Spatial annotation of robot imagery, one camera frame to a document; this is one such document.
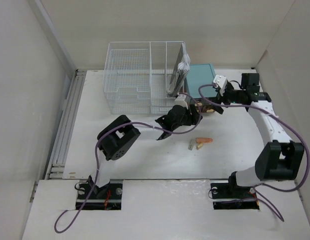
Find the clear smoked drawer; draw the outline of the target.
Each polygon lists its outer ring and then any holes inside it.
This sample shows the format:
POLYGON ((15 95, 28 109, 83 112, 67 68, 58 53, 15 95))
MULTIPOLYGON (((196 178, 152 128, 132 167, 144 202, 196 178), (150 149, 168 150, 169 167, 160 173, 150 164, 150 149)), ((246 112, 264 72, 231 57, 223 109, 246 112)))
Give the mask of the clear smoked drawer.
POLYGON ((202 114, 215 112, 213 105, 206 102, 202 102, 202 100, 198 98, 196 98, 195 100, 196 100, 195 107, 197 112, 201 112, 202 114))

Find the grey white booklet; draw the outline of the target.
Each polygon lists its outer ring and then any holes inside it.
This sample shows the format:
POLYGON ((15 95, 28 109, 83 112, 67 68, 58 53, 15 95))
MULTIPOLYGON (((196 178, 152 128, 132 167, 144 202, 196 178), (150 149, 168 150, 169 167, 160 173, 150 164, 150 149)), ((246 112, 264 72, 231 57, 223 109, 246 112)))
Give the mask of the grey white booklet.
POLYGON ((169 87, 167 88, 167 95, 169 97, 176 97, 180 92, 187 74, 190 71, 190 63, 191 60, 187 53, 185 42, 182 42, 173 73, 171 75, 169 87))

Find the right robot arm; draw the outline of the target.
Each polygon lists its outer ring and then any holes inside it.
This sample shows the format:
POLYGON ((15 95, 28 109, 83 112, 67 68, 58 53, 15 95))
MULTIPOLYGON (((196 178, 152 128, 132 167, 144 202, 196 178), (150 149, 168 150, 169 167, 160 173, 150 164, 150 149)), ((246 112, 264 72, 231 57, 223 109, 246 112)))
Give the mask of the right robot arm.
POLYGON ((294 142, 276 120, 269 94, 260 90, 259 74, 244 73, 241 80, 238 90, 222 75, 216 75, 212 82, 217 91, 216 103, 244 105, 264 144, 253 167, 230 175, 226 190, 232 197, 239 196, 247 187, 268 181, 294 180, 304 153, 303 144, 294 142))

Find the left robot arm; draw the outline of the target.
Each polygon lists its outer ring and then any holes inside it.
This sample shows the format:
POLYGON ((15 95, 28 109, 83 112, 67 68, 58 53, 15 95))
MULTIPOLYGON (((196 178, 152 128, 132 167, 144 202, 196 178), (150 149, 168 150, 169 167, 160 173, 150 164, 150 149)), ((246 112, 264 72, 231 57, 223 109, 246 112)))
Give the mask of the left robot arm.
POLYGON ((96 173, 88 178, 89 193, 97 199, 101 199, 106 194, 114 162, 123 157, 141 135, 136 125, 162 131, 158 138, 161 141, 171 135, 191 132, 201 120, 201 111, 193 104, 189 107, 175 105, 166 115, 155 120, 159 127, 131 121, 126 115, 117 117, 97 136, 94 149, 97 167, 96 173))

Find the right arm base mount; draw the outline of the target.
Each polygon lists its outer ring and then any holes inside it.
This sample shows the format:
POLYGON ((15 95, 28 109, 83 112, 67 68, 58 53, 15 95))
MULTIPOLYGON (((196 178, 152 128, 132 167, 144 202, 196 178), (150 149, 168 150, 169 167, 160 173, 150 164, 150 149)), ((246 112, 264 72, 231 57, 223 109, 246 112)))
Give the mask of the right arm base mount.
POLYGON ((252 187, 231 187, 228 180, 212 180, 208 196, 214 210, 259 210, 252 187))

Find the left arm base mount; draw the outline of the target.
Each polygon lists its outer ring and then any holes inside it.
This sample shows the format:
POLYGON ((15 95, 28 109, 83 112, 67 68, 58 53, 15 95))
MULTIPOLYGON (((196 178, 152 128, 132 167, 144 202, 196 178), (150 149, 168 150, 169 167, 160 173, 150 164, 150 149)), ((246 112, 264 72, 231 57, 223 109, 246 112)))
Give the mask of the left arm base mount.
MULTIPOLYGON (((92 185, 91 177, 86 181, 80 181, 75 184, 74 188, 77 191, 76 210, 80 209, 92 185)), ((122 194, 123 181, 110 180, 103 187, 95 186, 82 210, 119 211, 122 207, 122 194)))

